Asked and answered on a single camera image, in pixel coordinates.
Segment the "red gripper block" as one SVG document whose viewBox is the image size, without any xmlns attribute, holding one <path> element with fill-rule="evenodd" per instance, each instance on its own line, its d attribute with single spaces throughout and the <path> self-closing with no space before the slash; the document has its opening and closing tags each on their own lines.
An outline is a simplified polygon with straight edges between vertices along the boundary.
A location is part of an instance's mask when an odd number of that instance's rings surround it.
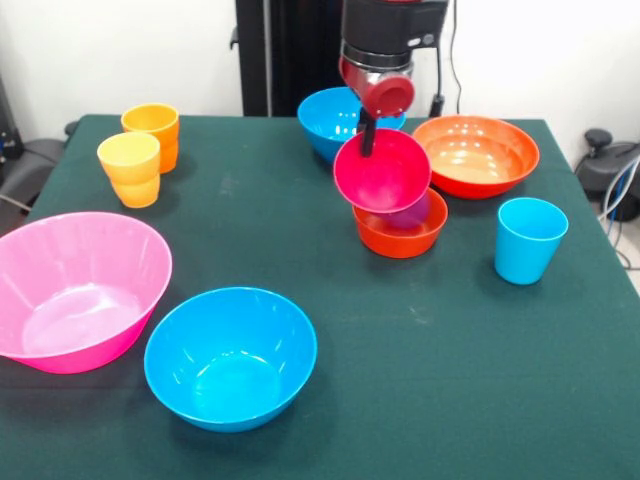
<svg viewBox="0 0 640 480">
<path fill-rule="evenodd" d="M 359 132 L 362 134 L 360 152 L 368 158 L 374 145 L 375 118 L 399 116 L 414 101 L 413 62 L 399 69 L 372 70 L 342 56 L 339 72 L 362 104 L 359 114 Z"/>
</svg>

